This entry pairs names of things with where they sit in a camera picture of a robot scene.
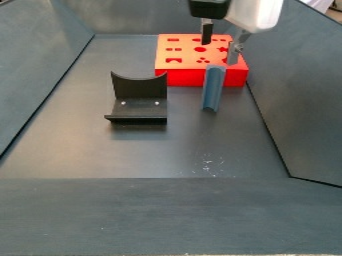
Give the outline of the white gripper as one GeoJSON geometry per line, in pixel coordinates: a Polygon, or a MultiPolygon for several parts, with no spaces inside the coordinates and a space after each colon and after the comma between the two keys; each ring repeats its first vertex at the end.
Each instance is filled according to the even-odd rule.
{"type": "Polygon", "coordinates": [[[225,19],[240,29],[229,43],[228,65],[238,63],[250,33],[272,30],[280,20],[284,0],[187,0],[190,13],[202,19],[202,44],[212,43],[213,21],[225,19]]]}

